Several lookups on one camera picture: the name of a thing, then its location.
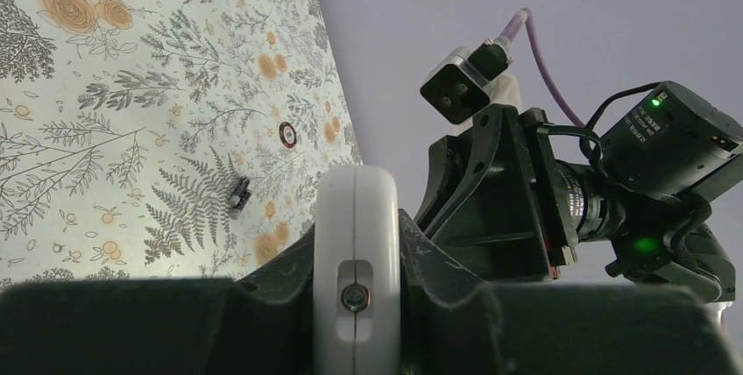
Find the black batteries pair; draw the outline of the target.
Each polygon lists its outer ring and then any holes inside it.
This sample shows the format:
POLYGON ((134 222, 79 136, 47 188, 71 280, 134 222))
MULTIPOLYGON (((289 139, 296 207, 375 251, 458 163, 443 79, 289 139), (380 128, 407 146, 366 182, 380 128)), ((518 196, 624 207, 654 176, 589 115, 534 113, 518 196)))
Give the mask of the black batteries pair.
POLYGON ((240 212, 244 209, 250 200, 252 192, 250 190, 251 180, 247 177, 242 178, 238 185, 233 189, 228 200, 231 210, 240 212))

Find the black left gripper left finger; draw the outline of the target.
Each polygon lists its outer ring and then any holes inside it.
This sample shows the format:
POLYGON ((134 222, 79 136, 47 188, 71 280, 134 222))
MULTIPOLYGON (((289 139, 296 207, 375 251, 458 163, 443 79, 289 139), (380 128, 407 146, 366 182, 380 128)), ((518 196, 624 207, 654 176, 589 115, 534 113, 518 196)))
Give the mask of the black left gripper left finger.
POLYGON ((4 374, 309 374, 308 233, 242 279, 25 283, 1 296, 4 374))

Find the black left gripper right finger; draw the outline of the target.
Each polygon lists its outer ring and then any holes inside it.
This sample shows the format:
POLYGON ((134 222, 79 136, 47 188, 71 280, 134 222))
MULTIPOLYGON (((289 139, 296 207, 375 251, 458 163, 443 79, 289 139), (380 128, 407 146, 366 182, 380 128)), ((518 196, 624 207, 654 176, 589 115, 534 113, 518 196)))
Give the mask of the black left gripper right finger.
POLYGON ((404 374, 739 374, 742 356, 678 287, 491 283, 399 213, 404 374))

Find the floral patterned table mat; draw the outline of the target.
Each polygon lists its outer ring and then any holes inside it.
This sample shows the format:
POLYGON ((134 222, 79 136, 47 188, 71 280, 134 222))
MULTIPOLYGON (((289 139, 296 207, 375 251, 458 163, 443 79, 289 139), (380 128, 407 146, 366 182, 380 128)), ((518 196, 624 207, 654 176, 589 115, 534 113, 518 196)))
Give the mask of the floral patterned table mat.
POLYGON ((1 0, 2 289, 242 278, 360 160, 319 0, 1 0))

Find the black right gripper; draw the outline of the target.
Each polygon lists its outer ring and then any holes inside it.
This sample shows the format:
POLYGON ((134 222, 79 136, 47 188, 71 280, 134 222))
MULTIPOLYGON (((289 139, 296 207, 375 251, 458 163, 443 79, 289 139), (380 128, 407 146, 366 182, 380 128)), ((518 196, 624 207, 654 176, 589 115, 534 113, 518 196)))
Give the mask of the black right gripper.
POLYGON ((736 300, 736 270, 708 225, 712 203, 742 181, 742 127, 691 89, 652 82, 619 93, 639 101, 597 134, 491 104, 464 132, 428 148, 414 220, 425 237, 488 281, 546 281, 549 252, 607 241, 606 273, 688 288, 705 303, 736 300), (543 239, 532 185, 556 228, 543 239))

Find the white remote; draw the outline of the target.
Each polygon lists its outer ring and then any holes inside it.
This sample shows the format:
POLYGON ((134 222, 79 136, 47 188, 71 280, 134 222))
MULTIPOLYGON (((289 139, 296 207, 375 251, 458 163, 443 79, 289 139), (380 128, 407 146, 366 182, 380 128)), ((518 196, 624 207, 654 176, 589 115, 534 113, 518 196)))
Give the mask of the white remote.
POLYGON ((328 170, 316 199, 313 372, 400 373, 400 296, 394 178, 378 166, 328 170))

